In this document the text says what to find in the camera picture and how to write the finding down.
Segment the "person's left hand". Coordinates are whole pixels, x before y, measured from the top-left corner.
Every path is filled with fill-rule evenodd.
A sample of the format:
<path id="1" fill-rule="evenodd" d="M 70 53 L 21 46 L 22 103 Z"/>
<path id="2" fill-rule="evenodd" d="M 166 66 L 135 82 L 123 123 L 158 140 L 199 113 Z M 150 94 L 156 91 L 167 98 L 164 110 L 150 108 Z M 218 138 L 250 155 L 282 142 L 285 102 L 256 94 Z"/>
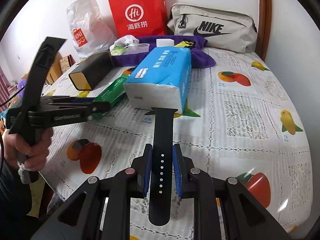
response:
<path id="1" fill-rule="evenodd" d="M 24 162 L 26 168 L 31 171 L 42 170 L 49 155 L 48 148 L 52 143 L 53 134 L 51 127 L 45 129 L 39 142 L 34 146 L 30 146 L 19 134 L 9 134 L 9 130 L 6 129 L 2 136 L 5 162 L 17 170 L 17 155 L 21 153 L 28 156 L 28 159 Z"/>

